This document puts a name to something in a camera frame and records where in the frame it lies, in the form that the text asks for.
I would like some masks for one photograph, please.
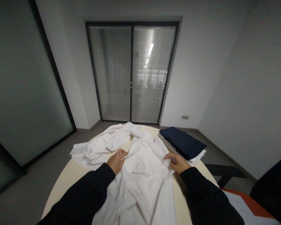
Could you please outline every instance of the baseboard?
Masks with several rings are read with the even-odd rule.
[[[207,142],[209,142],[209,144],[214,147],[219,153],[221,153],[222,155],[224,155],[235,167],[237,167],[238,169],[240,169],[250,180],[252,180],[254,183],[257,182],[257,178],[254,177],[251,173],[249,173],[245,168],[243,168],[240,164],[238,164],[233,158],[231,158],[227,153],[225,153],[222,149],[220,149],[216,144],[214,144],[211,140],[209,140],[201,131],[199,131],[198,129],[197,133],[204,138]]]
[[[169,127],[159,126],[159,129],[160,129],[160,130],[166,129],[166,128],[169,128]],[[194,129],[194,128],[183,128],[183,127],[176,127],[176,128],[179,129],[179,130],[181,130],[181,131],[197,132],[197,129]]]
[[[90,129],[77,128],[77,131],[91,132],[100,122],[101,120],[98,120]]]

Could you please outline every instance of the folded navy cloth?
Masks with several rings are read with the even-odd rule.
[[[195,158],[207,147],[207,145],[201,141],[198,141],[175,127],[160,130],[159,133],[161,133],[186,160]]]

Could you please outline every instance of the person's right hand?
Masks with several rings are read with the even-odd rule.
[[[181,174],[183,171],[187,170],[188,168],[191,168],[191,165],[189,165],[188,162],[181,155],[177,155],[170,152],[166,154],[164,157],[164,159],[167,158],[174,159],[172,160],[170,166],[174,171],[176,171],[179,174]]]
[[[125,150],[120,148],[114,155],[112,155],[108,159],[107,164],[116,175],[121,171],[125,161],[125,159],[123,159],[122,161],[121,159],[124,158],[126,155],[128,155],[128,152],[125,152]]]

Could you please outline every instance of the white tabletop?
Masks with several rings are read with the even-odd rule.
[[[149,126],[144,126],[144,125],[140,125],[140,126],[142,126],[141,131],[147,130],[152,135],[152,137],[155,137],[159,133],[159,129],[149,127]],[[129,151],[129,148],[130,148],[130,145],[132,142],[132,138],[133,138],[133,136],[130,138],[129,141],[127,141],[123,146],[121,146],[121,148],[124,149],[125,151]],[[107,157],[112,156],[114,153],[115,152],[108,154]],[[214,183],[218,187],[218,184],[216,183],[214,177],[211,175],[209,170],[206,168],[206,166],[201,161],[199,161],[195,167],[201,172],[201,174],[204,177],[206,177],[208,180],[210,180],[212,183]],[[59,175],[59,178],[57,179],[57,181],[50,193],[50,196],[47,200],[47,203],[46,203],[43,215],[42,215],[42,219],[51,210],[51,207],[61,199],[61,197],[65,194],[65,192],[74,183],[76,183],[81,177],[83,177],[88,171],[89,170],[87,168],[83,167],[81,164],[76,162],[74,159],[71,159],[68,162],[66,167],[63,169],[62,173]],[[185,198],[186,186],[177,173],[174,173],[174,175],[173,175],[173,185],[174,185],[174,197],[175,197],[177,225],[192,224],[191,219],[190,219],[190,211],[188,209],[188,206],[186,203],[186,198]]]

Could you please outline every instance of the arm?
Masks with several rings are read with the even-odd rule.
[[[124,160],[120,160],[126,155],[128,152],[120,149],[96,171],[84,175],[37,225],[91,224],[106,200],[107,187],[122,169]]]
[[[180,174],[187,186],[191,220],[197,224],[244,224],[224,192],[207,180],[197,168]]]

